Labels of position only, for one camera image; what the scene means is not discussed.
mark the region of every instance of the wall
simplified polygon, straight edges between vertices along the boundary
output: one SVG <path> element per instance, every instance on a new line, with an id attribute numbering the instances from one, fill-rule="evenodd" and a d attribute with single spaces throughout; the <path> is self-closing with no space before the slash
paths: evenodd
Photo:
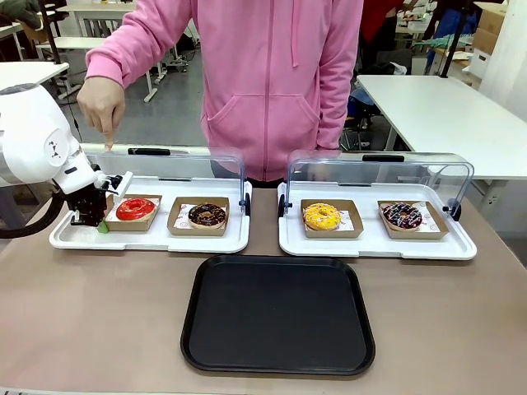
<path id="1" fill-rule="evenodd" d="M 527 1 L 509 1 L 505 23 L 480 91 L 527 122 Z M 515 142 L 502 142 L 506 150 Z M 527 182 L 510 182 L 489 218 L 505 237 L 527 237 Z"/>

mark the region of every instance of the hoodie pocket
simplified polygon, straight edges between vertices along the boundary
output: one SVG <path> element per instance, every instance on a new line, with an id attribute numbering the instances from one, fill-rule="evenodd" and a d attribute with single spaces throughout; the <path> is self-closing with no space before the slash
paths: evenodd
<path id="1" fill-rule="evenodd" d="M 264 143 L 264 96 L 233 95 L 208 124 L 211 147 L 235 147 L 253 155 Z"/>
<path id="2" fill-rule="evenodd" d="M 268 170 L 286 169 L 294 150 L 314 150 L 320 116 L 302 95 L 271 95 L 268 122 Z"/>

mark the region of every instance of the hoodie drawstring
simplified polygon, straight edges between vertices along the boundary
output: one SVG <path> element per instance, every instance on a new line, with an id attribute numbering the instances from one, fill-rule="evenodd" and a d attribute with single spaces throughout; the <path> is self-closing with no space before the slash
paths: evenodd
<path id="1" fill-rule="evenodd" d="M 298 66 L 298 17 L 300 14 L 300 0 L 293 0 L 293 16 L 291 22 L 291 57 L 293 67 Z"/>

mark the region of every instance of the hand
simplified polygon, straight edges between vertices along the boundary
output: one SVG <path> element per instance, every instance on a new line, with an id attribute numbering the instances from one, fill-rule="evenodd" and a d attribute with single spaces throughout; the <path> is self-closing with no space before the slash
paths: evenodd
<path id="1" fill-rule="evenodd" d="M 124 115 L 123 87 L 109 78 L 91 77 L 84 82 L 77 102 L 88 125 L 105 135 L 105 150 L 110 151 Z"/>

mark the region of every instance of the chocolate donut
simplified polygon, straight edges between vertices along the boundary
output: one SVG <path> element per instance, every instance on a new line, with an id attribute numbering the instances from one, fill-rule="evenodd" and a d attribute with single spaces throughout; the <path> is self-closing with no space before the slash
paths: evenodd
<path id="1" fill-rule="evenodd" d="M 217 229 L 225 223 L 226 213 L 211 203 L 194 206 L 189 211 L 190 225 L 195 228 Z"/>
<path id="2" fill-rule="evenodd" d="M 422 223 L 421 212 L 406 203 L 399 202 L 383 207 L 382 214 L 396 230 L 417 230 Z"/>

